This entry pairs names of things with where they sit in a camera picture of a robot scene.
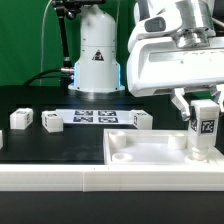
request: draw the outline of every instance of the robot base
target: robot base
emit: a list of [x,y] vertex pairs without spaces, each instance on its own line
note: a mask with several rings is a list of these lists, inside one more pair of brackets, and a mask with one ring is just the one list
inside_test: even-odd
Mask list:
[[112,92],[86,92],[86,91],[77,90],[74,87],[72,88],[72,86],[69,86],[68,94],[71,96],[77,96],[80,98],[91,99],[91,100],[111,99],[118,96],[124,96],[125,88],[120,87],[118,90],[112,91]]

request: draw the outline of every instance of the cable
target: cable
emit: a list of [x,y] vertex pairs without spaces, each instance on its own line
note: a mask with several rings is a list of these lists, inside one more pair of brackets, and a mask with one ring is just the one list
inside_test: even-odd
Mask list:
[[41,73],[35,75],[33,78],[31,78],[31,79],[29,79],[28,81],[26,81],[26,82],[23,84],[23,86],[29,86],[29,84],[30,84],[31,82],[33,82],[34,80],[44,78],[44,77],[43,77],[44,75],[47,75],[47,74],[50,74],[50,73],[54,73],[54,72],[61,72],[61,69],[60,69],[60,68],[57,68],[57,69],[50,69],[50,70],[41,72]]
[[221,26],[222,28],[224,28],[224,23],[223,23],[223,22],[221,22],[221,21],[219,21],[219,20],[217,20],[217,19],[215,19],[215,18],[212,18],[212,21],[213,21],[215,24],[217,24],[217,25]]
[[116,42],[115,42],[115,57],[117,54],[117,34],[118,34],[118,21],[119,21],[119,15],[120,15],[120,4],[121,1],[118,0],[117,2],[117,16],[116,16]]
[[43,21],[42,21],[42,31],[41,31],[41,67],[40,67],[40,72],[43,72],[43,67],[44,67],[44,36],[45,36],[45,26],[46,26],[46,17],[47,17],[47,12],[48,9],[51,5],[52,0],[49,0],[45,11],[44,11],[44,16],[43,16]]

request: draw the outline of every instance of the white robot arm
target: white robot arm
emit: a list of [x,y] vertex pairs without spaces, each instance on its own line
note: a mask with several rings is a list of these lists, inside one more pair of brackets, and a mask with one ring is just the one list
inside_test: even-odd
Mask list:
[[[195,159],[201,160],[215,145],[219,114],[224,112],[224,38],[215,37],[214,0],[137,4],[137,23],[128,44],[129,91],[136,97],[170,94],[183,120],[189,121],[188,140]],[[189,105],[184,99],[185,92],[204,90],[215,102],[196,100]]]

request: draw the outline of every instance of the green backdrop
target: green backdrop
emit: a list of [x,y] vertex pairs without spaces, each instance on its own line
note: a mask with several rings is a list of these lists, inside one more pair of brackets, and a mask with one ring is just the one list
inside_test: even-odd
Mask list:
[[[49,0],[0,1],[0,85],[21,85],[40,72],[41,27],[44,10]],[[133,29],[134,0],[120,0],[118,21],[117,61],[122,66],[122,83],[126,85],[127,43]],[[107,0],[100,6],[114,19],[117,0]],[[66,19],[69,50],[72,61],[80,54],[79,18]],[[53,7],[50,7],[45,28],[44,70],[62,66],[62,49],[59,25]],[[57,85],[58,81],[46,80],[44,85]]]

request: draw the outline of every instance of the white cube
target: white cube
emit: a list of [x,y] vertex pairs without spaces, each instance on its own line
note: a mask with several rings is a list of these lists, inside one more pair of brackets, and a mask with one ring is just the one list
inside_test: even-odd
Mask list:
[[0,131],[0,149],[3,147],[3,137],[2,137],[2,131]]
[[56,111],[43,111],[42,125],[48,132],[62,132],[63,118]]
[[153,117],[144,110],[131,110],[132,124],[140,130],[152,130]]
[[33,110],[20,108],[10,115],[11,129],[26,129],[33,122]]

